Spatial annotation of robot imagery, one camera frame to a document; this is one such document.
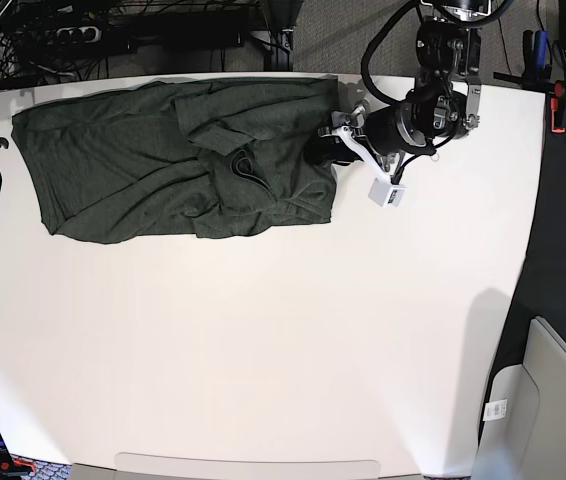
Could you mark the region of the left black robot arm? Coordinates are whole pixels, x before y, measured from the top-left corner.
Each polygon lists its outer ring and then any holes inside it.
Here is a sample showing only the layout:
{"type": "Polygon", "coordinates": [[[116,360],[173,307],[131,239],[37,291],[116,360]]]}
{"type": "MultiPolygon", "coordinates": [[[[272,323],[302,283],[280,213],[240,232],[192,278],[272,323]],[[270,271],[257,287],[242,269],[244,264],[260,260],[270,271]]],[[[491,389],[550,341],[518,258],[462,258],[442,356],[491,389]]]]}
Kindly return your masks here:
{"type": "Polygon", "coordinates": [[[497,22],[511,4],[503,1],[430,1],[432,13],[419,17],[415,53],[419,74],[402,100],[378,88],[369,70],[378,47],[420,1],[405,2],[369,42],[361,59],[364,87],[383,108],[364,102],[349,112],[335,111],[304,149],[319,166],[363,161],[382,183],[400,183],[414,160],[434,156],[449,142],[466,137],[480,123],[479,77],[482,28],[497,22]]]}

